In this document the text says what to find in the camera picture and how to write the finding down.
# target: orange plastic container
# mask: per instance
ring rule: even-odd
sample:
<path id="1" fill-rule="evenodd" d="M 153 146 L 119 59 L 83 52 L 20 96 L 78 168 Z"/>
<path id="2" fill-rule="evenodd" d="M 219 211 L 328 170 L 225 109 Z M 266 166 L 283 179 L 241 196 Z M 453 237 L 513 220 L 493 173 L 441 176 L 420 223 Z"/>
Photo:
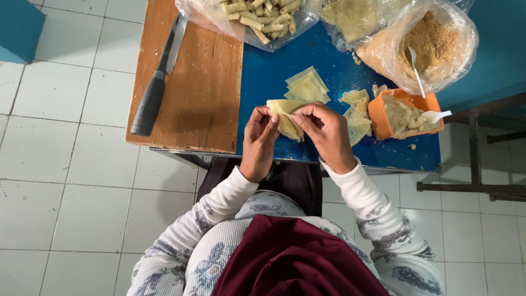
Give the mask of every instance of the orange plastic container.
<path id="1" fill-rule="evenodd" d="M 369 118 L 372 121 L 372 129 L 375 132 L 376 139 L 383 140 L 390 137 L 393 137 L 393 130 L 387 119 L 387 112 L 385 105 L 383 103 L 383 96 L 392 95 L 395 98 L 399 99 L 405 105 L 409 107 L 415 106 L 418 109 L 424 111 L 435 111 L 440 112 L 440 106 L 437 101 L 437 96 L 435 94 L 427 94 L 424 99 L 421 95 L 411 95 L 406 93 L 400 88 L 395 88 L 394 90 L 386 90 L 381 92 L 374 100 L 372 100 L 369 105 Z M 444 120 L 440 119 L 440 126 L 434 130 L 416 132 L 411 134 L 405 134 L 396 136 L 397 139 L 405 139 L 410 136 L 416 136 L 421 134 L 434 134 L 440 132 L 444 129 Z"/>

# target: white plastic fork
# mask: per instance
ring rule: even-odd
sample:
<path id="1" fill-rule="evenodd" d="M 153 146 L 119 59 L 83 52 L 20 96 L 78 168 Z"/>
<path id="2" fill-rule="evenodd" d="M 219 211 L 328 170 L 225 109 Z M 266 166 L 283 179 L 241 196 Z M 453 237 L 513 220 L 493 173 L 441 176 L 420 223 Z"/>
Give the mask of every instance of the white plastic fork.
<path id="1" fill-rule="evenodd" d="M 444 112 L 426 111 L 426 112 L 422 113 L 422 115 L 424 115 L 424 116 L 430 115 L 430 114 L 434 114 L 434 120 L 433 120 L 433 122 L 431 122 L 431 124 L 433 124 L 433 123 L 436 123 L 437 121 L 439 121 L 442 117 L 449 116 L 452 113 L 451 113 L 451 111 L 444 111 Z"/>
<path id="2" fill-rule="evenodd" d="M 422 82 L 420 81 L 420 76 L 418 75 L 417 67 L 414 65 L 414 62 L 417 60 L 417 53 L 414 52 L 414 49 L 411 46 L 408 45 L 407 48 L 411 52 L 411 63 L 413 64 L 414 73 L 417 76 L 417 81 L 418 81 L 418 85 L 420 85 L 422 96 L 426 98 L 426 94 L 424 93 L 424 88 L 422 87 Z"/>

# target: maroon scarf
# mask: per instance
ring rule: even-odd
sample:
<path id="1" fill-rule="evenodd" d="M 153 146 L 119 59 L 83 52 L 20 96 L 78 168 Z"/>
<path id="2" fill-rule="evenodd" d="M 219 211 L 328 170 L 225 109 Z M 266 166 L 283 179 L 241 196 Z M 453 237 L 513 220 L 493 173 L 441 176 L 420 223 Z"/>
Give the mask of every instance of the maroon scarf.
<path id="1" fill-rule="evenodd" d="M 298 218 L 256 215 L 212 296 L 389 294 L 340 238 Z"/>

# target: black handle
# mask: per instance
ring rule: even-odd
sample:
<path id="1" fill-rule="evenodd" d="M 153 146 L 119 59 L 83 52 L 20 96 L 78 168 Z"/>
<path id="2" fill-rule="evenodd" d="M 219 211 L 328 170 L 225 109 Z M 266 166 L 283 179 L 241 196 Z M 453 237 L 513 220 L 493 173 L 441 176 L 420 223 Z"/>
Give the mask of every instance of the black handle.
<path id="1" fill-rule="evenodd" d="M 157 72 L 159 71 L 155 71 L 154 77 L 148 82 L 143 97 L 140 99 L 139 108 L 137 109 L 137 113 L 135 113 L 130 130 L 130 134 L 132 135 L 148 137 L 154 128 L 154 123 L 161 107 L 161 101 L 163 100 L 165 87 L 164 79 L 161 79 Z"/>

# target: white long-sleeve top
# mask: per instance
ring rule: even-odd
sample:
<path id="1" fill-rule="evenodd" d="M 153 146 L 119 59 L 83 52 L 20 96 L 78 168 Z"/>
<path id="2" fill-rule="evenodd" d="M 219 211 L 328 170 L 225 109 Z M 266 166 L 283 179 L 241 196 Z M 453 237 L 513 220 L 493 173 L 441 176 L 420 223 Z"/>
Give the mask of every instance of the white long-sleeve top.
<path id="1" fill-rule="evenodd" d="M 290 198 L 257 191 L 236 167 L 161 234 L 135 265 L 128 296 L 210 295 L 228 258 L 256 214 L 300 218 L 333 234 L 362 259 L 391 295 L 442 295 L 440 271 L 431 247 L 358 165 L 337 174 L 322 162 L 354 210 L 361 235 L 372 241 L 370 257 L 328 219 L 305 216 Z"/>

